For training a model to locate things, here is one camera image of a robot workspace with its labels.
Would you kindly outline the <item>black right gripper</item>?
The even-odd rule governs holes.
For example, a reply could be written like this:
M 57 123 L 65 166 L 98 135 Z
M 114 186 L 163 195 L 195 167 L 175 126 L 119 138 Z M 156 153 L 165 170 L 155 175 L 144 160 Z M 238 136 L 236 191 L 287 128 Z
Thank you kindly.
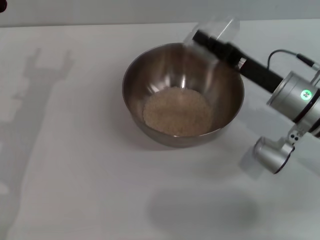
M 215 55 L 233 69 L 260 86 L 269 93 L 273 93 L 283 81 L 283 78 L 267 69 L 257 61 L 247 58 L 243 52 L 230 43 L 219 41 L 204 31 L 197 30 L 192 40 L 208 52 Z

